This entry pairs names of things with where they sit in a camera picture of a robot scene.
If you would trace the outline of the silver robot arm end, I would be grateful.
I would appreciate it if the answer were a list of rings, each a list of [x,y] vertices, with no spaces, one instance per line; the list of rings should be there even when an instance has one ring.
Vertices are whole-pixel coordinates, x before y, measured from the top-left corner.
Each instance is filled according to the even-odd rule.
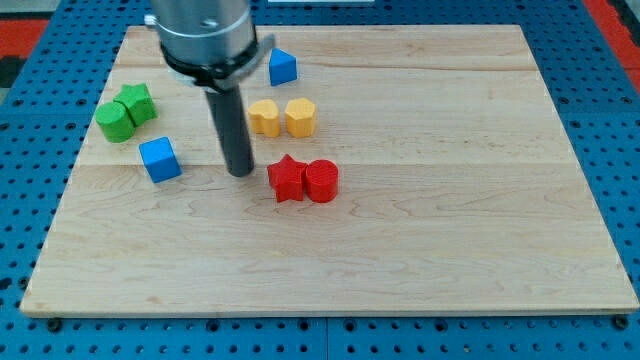
[[[260,38],[247,0],[151,0],[154,29],[167,65],[185,83],[226,92],[249,77],[275,47]]]

